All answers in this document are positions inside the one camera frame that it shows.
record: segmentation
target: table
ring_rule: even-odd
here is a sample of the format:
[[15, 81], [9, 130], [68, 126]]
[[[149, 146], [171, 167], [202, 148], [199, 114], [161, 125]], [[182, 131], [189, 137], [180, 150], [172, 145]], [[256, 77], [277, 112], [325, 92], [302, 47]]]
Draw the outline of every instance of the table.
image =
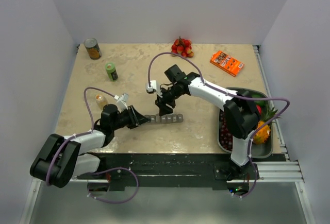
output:
[[[147, 69], [158, 53], [171, 50], [171, 44], [100, 44], [102, 57], [91, 60], [84, 45], [80, 45], [57, 123], [56, 133], [69, 135], [86, 132], [90, 120], [85, 107], [83, 91], [97, 87], [115, 95], [129, 94], [127, 104], [133, 105], [143, 115], [156, 114], [156, 94], [147, 94]], [[266, 93], [252, 45], [247, 44], [193, 44], [195, 56], [191, 59], [202, 71], [206, 80], [222, 87], [240, 87]], [[244, 69], [233, 77], [209, 61], [213, 53], [222, 50], [245, 63]], [[111, 82], [105, 64], [116, 65], [118, 80]], [[179, 57], [163, 55], [151, 69], [151, 80], [169, 83], [164, 71], [177, 64], [186, 74], [196, 70]], [[95, 90], [87, 92], [94, 119], [101, 110], [95, 102]], [[109, 103], [115, 103], [106, 96]], [[174, 113], [181, 113], [184, 122], [179, 124], [142, 125], [134, 130], [115, 131], [111, 143], [99, 153], [225, 153], [217, 143], [218, 108], [197, 97], [184, 95], [176, 101]], [[274, 136], [273, 153], [281, 153], [279, 138]]]

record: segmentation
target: green can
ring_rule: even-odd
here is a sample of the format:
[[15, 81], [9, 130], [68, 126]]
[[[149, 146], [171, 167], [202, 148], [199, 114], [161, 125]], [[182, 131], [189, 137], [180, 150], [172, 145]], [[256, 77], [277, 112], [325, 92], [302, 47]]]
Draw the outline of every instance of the green can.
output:
[[118, 75], [114, 63], [107, 63], [105, 65], [105, 70], [107, 71], [110, 81], [117, 81]]

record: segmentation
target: gray wall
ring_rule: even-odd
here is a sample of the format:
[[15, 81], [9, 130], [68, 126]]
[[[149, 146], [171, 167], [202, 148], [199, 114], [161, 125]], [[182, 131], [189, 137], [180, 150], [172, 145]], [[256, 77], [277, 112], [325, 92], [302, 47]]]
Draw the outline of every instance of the gray wall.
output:
[[18, 223], [75, 51], [53, 0], [1, 0], [0, 34], [0, 223]]
[[286, 0], [54, 0], [75, 42], [260, 44]]
[[261, 45], [273, 96], [292, 105], [283, 115], [290, 158], [299, 159], [318, 224], [329, 223], [329, 0], [287, 0]]

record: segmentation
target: can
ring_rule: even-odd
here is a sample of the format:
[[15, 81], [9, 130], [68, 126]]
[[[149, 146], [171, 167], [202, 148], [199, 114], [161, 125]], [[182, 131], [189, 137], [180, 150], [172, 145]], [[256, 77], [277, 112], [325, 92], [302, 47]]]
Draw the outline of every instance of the can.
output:
[[118, 75], [114, 63], [107, 63], [105, 65], [105, 70], [108, 74], [110, 81], [116, 81], [118, 79]]
[[94, 38], [86, 39], [84, 41], [84, 46], [87, 50], [87, 53], [91, 59], [99, 59], [102, 56], [100, 47], [98, 46], [97, 40]]
[[108, 101], [107, 101], [107, 99], [106, 99], [103, 95], [101, 95], [101, 94], [97, 94], [97, 95], [95, 96], [95, 101], [96, 101], [98, 107], [99, 107], [101, 110], [103, 110], [103, 107], [104, 107], [105, 105], [109, 104]]

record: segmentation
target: tabletop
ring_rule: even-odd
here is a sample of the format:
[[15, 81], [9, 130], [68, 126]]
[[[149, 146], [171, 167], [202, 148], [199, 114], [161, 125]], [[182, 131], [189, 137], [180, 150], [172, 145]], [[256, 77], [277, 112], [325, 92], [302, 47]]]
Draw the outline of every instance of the tabletop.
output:
[[[80, 45], [69, 85], [62, 104], [56, 133], [70, 135], [90, 129], [90, 118], [84, 103], [86, 87], [96, 87], [114, 95], [129, 95], [127, 104], [133, 105], [143, 115], [158, 113], [156, 94], [147, 94], [147, 69], [158, 53], [171, 51], [171, 44], [99, 44], [102, 56], [89, 58], [84, 45]], [[252, 45], [248, 44], [192, 44], [194, 62], [206, 80], [222, 87], [239, 87], [266, 93]], [[233, 77], [210, 63], [213, 53], [222, 50], [245, 64]], [[109, 80], [105, 64], [115, 64], [118, 80]], [[169, 83], [164, 71], [177, 64], [186, 74], [196, 72], [189, 63], [179, 57], [158, 57], [151, 69], [151, 80]], [[100, 118], [101, 110], [95, 102], [96, 94], [89, 90], [87, 100], [94, 119]], [[115, 103], [105, 96], [109, 103]], [[104, 148], [94, 152], [118, 153], [225, 153], [218, 145], [219, 109], [207, 101], [183, 95], [176, 100], [174, 113], [182, 114], [184, 121], [177, 124], [147, 124], [136, 129], [116, 130], [114, 139]], [[278, 135], [274, 134], [273, 153], [281, 153]]]

